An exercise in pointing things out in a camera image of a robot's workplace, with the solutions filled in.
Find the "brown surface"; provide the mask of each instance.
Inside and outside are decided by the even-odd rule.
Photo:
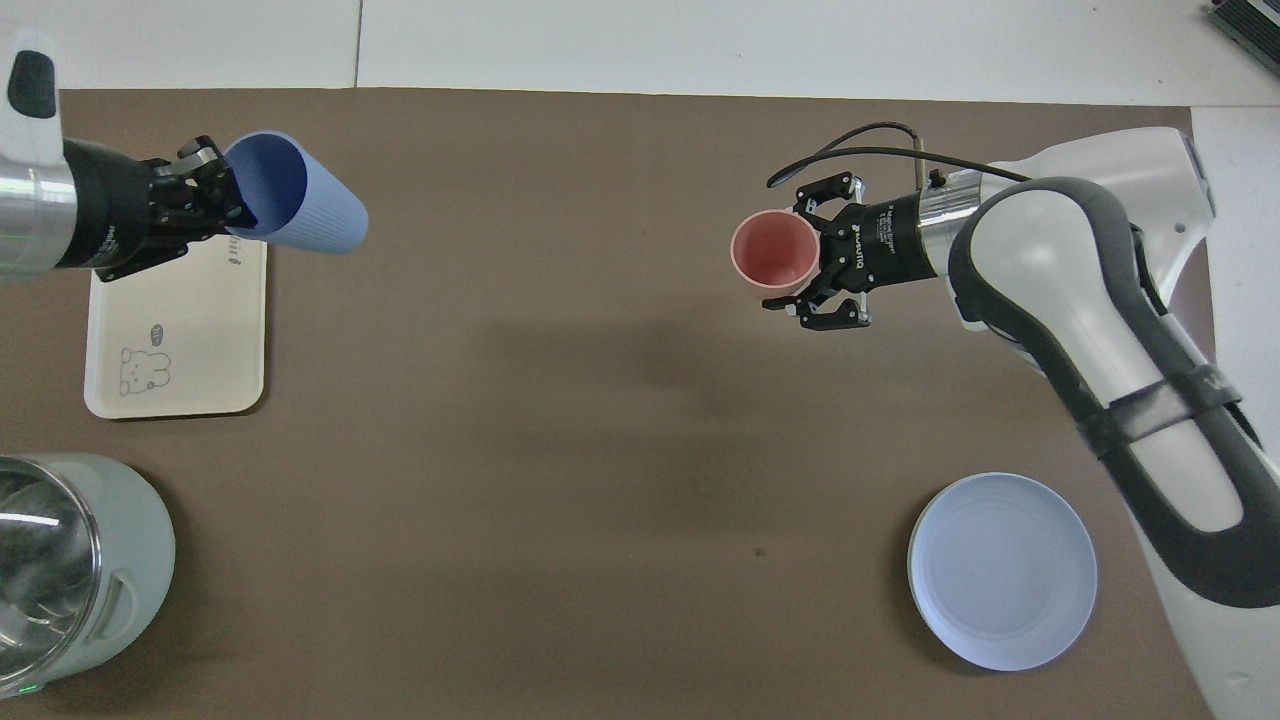
[[[64,114],[137,158],[284,129],[372,227],[349,258],[273,252],[247,416],[93,418],[88,278],[0,287],[0,451],[125,461],[179,538],[142,638],[6,719],[1208,717],[1047,383],[937,281],[877,291],[870,329],[808,333],[727,258],[787,201],[763,178],[855,124],[998,160],[1185,110],[111,91]],[[823,170],[845,167],[870,200],[911,183],[900,159]],[[1204,340],[1203,258],[1192,277]],[[905,578],[929,497],[995,469],[1057,489],[1098,550],[1092,623],[1028,673],[952,656]]]

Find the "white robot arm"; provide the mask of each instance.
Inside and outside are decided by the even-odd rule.
[[[0,282],[54,268],[92,269],[111,282],[220,233],[329,254],[364,240],[364,205],[292,140],[255,133],[236,168],[206,136],[175,161],[132,160],[63,137],[47,36],[0,22]],[[307,211],[307,199],[326,210]]]
[[[858,183],[808,184],[790,213],[740,225],[735,266],[765,307],[812,329],[865,327],[869,290],[946,277],[966,325],[1034,360],[1115,479],[1210,707],[1275,717],[1277,473],[1239,396],[1165,307],[1213,217],[1194,149],[1143,128],[980,168],[831,220],[818,205],[854,200]],[[820,311],[840,291],[855,297]]]

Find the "black cable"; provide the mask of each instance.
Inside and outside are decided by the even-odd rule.
[[[1156,281],[1151,277],[1151,268],[1147,266],[1147,251],[1142,245],[1142,228],[1134,224],[1129,224],[1133,233],[1133,254],[1138,260],[1138,286],[1147,293],[1147,302],[1156,310],[1160,316],[1169,314],[1169,307],[1165,306],[1165,300],[1160,297],[1160,292],[1156,291]]]
[[[849,140],[850,137],[859,136],[859,135],[863,135],[864,132],[870,132],[873,129],[897,129],[897,131],[905,132],[914,141],[919,141],[920,140],[920,135],[916,133],[915,129],[911,126],[906,126],[906,124],[902,124],[902,123],[895,123],[895,122],[890,122],[890,120],[883,120],[883,122],[878,122],[878,123],[867,123],[865,126],[856,127],[856,128],[846,132],[845,135],[837,137],[836,140],[832,140],[827,145],[823,145],[818,150],[818,152],[826,152],[827,150],[832,150],[833,147],[836,147],[841,142]]]
[[[865,132],[870,132],[873,129],[896,129],[896,131],[905,132],[911,138],[911,146],[915,150],[924,150],[924,145],[923,145],[924,141],[920,140],[920,135],[918,132],[915,132],[915,128],[913,128],[911,126],[904,124],[904,123],[895,123],[892,120],[881,120],[881,122],[877,122],[877,123],[867,123],[865,126],[859,126],[859,127],[856,127],[856,128],[846,132],[845,135],[841,135],[836,140],[832,140],[827,145],[823,145],[822,147],[819,147],[818,152],[826,152],[828,150],[833,150],[835,147],[837,147],[840,143],[845,142],[846,140],[849,140],[851,137],[855,137],[855,136],[859,136],[859,135],[863,135]],[[788,179],[791,179],[792,177],[795,177],[796,173],[799,173],[804,168],[796,168],[796,169],[791,170],[790,173],[787,173],[786,177],[778,178],[769,187],[777,187],[777,186],[787,182]],[[919,176],[918,178],[915,178],[915,182],[916,183],[923,183],[924,182],[924,169],[923,168],[916,169],[915,174]]]
[[[1262,441],[1258,439],[1258,433],[1253,429],[1253,425],[1249,423],[1249,419],[1244,416],[1244,411],[1240,410],[1240,404],[1228,402],[1226,411],[1230,413],[1231,419],[1235,420],[1235,424],[1240,425],[1240,429],[1244,430],[1244,434],[1249,436],[1249,439],[1253,441],[1253,445],[1258,446],[1258,450],[1262,450]]]
[[[1001,340],[1005,340],[1005,341],[1007,341],[1007,342],[1011,342],[1011,343],[1016,345],[1018,347],[1023,347],[1023,343],[1018,342],[1018,338],[1016,338],[1016,337],[1014,337],[1014,336],[1011,336],[1011,334],[1006,333],[1005,331],[1002,331],[1002,329],[997,328],[996,325],[992,325],[991,323],[983,323],[983,324],[986,324],[986,325],[987,325],[987,329],[988,329],[988,331],[991,331],[991,332],[996,333],[996,337],[998,337],[998,338],[1001,338]]]
[[[777,187],[787,178],[808,168],[814,163],[820,163],[823,160],[831,160],[833,158],[849,158],[851,155],[896,155],[899,158],[918,158],[920,160],[929,160],[933,163],[942,163],[946,165],[955,165],[956,168],[965,168],[969,170],[978,170],[980,173],[987,173],[989,176],[996,176],[1014,182],[1024,182],[1032,178],[1014,173],[1010,170],[1002,170],[992,165],[984,165],[982,163],[973,163],[970,160],[963,160],[960,158],[951,158],[950,155],[938,155],[936,152],[924,152],[923,150],[909,150],[906,147],[881,147],[881,146],[860,146],[860,147],[841,147],[838,150],[823,150],[820,152],[814,152],[808,158],[803,158],[791,163],[790,165],[782,168],[781,170],[773,173],[768,181],[765,181],[765,187]]]

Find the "blue cup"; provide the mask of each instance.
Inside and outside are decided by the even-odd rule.
[[[332,255],[351,252],[365,240],[365,205],[292,137],[253,132],[224,156],[257,217],[256,228],[228,228],[232,234]]]

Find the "white plate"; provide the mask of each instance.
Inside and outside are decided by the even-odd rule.
[[[261,397],[266,243],[219,234],[136,275],[90,278],[84,405],[95,415],[241,413]]]
[[[982,667],[1043,665],[1071,647],[1093,612],[1089,533],[1030,478],[984,473],[952,483],[920,514],[908,555],[924,621]]]

